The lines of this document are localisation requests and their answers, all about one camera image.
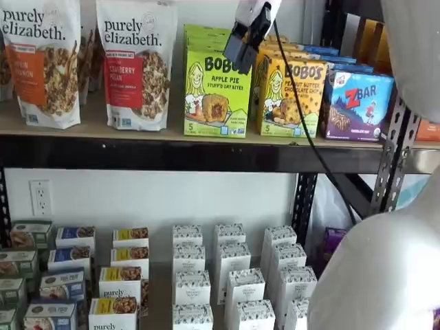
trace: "cartoon girl illustration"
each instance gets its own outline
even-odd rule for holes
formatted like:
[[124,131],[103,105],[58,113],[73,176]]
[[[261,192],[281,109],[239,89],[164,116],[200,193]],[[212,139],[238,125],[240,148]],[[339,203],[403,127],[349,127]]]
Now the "cartoon girl illustration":
[[204,95],[204,69],[199,62],[195,62],[191,65],[186,78],[186,112],[194,117],[203,118],[201,101]]
[[283,74],[280,70],[275,70],[267,82],[266,97],[264,107],[272,112],[274,107],[279,107],[283,96],[281,95],[281,85],[283,83]]

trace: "green bobo's box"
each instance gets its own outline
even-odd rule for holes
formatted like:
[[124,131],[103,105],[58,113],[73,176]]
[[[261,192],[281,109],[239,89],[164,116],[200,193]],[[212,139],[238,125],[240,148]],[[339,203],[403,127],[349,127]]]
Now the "green bobo's box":
[[244,138],[251,75],[239,74],[222,47],[188,45],[185,135]]

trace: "cranberry pecan granola bag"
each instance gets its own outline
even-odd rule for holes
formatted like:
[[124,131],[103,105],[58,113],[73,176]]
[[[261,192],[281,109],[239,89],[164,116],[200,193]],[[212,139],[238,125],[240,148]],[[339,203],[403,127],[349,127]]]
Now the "cranberry pecan granola bag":
[[166,127],[177,13],[171,2],[97,0],[109,126]]

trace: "granola bag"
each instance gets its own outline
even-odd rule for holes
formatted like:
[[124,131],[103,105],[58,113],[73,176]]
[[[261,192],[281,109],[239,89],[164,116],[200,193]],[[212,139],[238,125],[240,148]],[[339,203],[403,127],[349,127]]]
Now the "granola bag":
[[97,0],[105,51],[109,126],[159,131],[166,127],[171,61],[177,30],[173,3]]
[[57,129],[79,124],[79,0],[0,0],[0,22],[26,123]]

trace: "bobo's oat bites box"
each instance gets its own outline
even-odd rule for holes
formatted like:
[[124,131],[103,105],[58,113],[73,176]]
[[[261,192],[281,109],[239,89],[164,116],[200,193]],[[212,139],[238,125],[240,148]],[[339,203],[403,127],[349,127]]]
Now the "bobo's oat bites box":
[[185,135],[244,138],[251,75],[238,73],[222,49],[187,47]]
[[[281,56],[265,57],[257,128],[261,135],[305,137],[288,68]],[[289,59],[310,136],[316,136],[327,64],[320,60]]]

